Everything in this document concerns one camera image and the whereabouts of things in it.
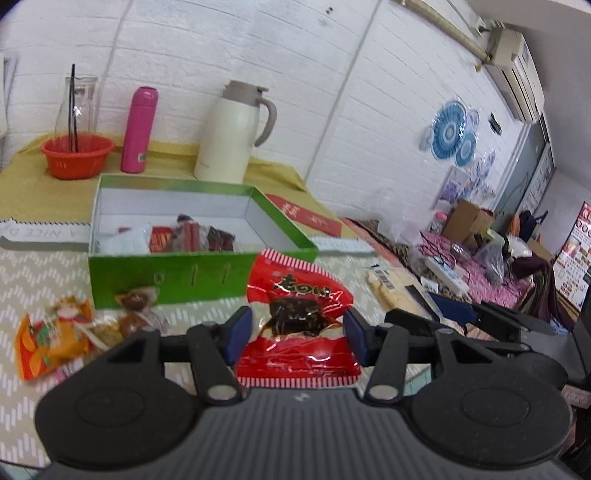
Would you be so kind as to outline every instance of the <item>orange snack bag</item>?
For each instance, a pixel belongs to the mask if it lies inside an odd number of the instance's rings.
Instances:
[[[88,338],[74,328],[75,323],[91,321],[90,302],[79,303],[67,297],[51,306],[47,315],[48,320],[32,324],[26,314],[18,328],[14,348],[18,374],[23,380],[49,373],[92,349]]]

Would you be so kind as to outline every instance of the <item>poster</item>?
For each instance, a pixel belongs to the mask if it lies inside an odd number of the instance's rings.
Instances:
[[[554,262],[556,290],[581,309],[591,284],[591,205],[584,203]]]
[[[433,209],[443,213],[451,212],[464,191],[468,180],[470,180],[470,175],[467,172],[452,166]]]

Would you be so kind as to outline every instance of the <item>ceiling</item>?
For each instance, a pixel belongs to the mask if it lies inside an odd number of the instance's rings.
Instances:
[[[559,170],[591,185],[591,5],[584,0],[468,0],[486,19],[512,24],[530,49]]]

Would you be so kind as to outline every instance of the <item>metal screw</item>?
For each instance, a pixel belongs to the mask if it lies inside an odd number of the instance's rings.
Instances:
[[[376,400],[393,400],[398,396],[398,389],[392,385],[374,385],[369,394]]]
[[[212,400],[225,401],[236,397],[238,391],[231,385],[214,385],[209,388],[207,395]]]

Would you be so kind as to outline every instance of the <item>pink thermos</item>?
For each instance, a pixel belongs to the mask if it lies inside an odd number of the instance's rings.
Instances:
[[[146,152],[157,103],[158,90],[155,88],[140,87],[135,91],[121,152],[121,171],[140,173],[146,168]]]

